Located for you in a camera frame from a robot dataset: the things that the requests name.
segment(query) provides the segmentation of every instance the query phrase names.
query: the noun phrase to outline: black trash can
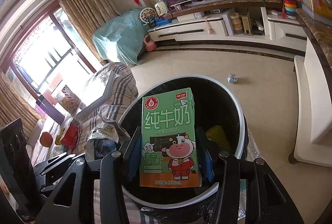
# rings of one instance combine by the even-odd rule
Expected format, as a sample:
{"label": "black trash can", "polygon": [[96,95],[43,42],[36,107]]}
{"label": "black trash can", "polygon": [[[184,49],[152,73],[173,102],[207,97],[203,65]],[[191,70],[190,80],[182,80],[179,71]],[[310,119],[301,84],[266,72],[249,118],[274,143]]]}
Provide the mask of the black trash can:
{"label": "black trash can", "polygon": [[[247,126],[241,106],[232,92],[222,83],[207,76],[186,75],[155,85],[137,98],[120,118],[120,124],[132,136],[142,125],[142,98],[173,90],[191,88],[195,102],[195,128],[204,131],[221,125],[230,143],[231,153],[246,157]],[[133,180],[123,184],[128,195],[146,215],[174,223],[190,223],[199,219],[204,210],[213,208],[218,183],[202,182],[201,187],[163,189],[141,187],[139,171]]]}

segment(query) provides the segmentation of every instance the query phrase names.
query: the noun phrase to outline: red box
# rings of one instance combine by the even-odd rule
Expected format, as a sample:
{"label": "red box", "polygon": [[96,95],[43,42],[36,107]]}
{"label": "red box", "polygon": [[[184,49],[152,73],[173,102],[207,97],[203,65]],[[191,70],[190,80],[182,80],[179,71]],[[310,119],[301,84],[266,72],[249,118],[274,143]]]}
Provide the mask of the red box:
{"label": "red box", "polygon": [[67,147],[70,147],[73,143],[76,143],[79,125],[80,123],[73,119],[63,132],[60,138],[60,143]]}

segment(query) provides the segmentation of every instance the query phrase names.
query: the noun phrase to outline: green milk carton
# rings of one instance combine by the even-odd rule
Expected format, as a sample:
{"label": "green milk carton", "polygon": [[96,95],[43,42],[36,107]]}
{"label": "green milk carton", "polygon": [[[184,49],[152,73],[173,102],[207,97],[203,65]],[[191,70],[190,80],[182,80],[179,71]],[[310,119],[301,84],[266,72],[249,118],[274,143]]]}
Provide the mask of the green milk carton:
{"label": "green milk carton", "polygon": [[143,98],[140,185],[201,185],[190,88]]}

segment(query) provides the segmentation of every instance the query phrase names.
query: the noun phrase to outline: curtain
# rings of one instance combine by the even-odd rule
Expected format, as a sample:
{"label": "curtain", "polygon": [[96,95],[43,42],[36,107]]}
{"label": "curtain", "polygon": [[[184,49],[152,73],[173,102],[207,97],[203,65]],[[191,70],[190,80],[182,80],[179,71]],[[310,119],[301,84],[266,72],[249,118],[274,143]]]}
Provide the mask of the curtain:
{"label": "curtain", "polygon": [[118,14],[108,0],[58,0],[70,22],[99,61],[99,56],[91,40],[92,33]]}
{"label": "curtain", "polygon": [[37,113],[14,89],[8,78],[0,72],[0,124],[5,126],[17,118],[22,119],[24,134],[27,138],[39,119]]}

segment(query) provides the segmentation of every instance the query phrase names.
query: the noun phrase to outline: white tv cabinet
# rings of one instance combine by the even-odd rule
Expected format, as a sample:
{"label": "white tv cabinet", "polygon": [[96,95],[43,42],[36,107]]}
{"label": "white tv cabinet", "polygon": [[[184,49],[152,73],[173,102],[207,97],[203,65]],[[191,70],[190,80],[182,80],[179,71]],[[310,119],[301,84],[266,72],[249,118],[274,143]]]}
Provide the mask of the white tv cabinet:
{"label": "white tv cabinet", "polygon": [[264,7],[261,9],[265,30],[265,35],[262,36],[247,36],[244,34],[229,36],[222,15],[219,13],[207,16],[207,22],[213,29],[213,34],[211,35],[208,34],[208,25],[205,22],[205,17],[182,22],[175,19],[171,24],[157,26],[148,30],[148,33],[154,42],[162,40],[175,40],[178,42],[197,40],[243,41],[287,47],[305,52],[306,34],[295,20],[283,19],[283,21],[274,21],[272,20],[273,17],[266,14]]}

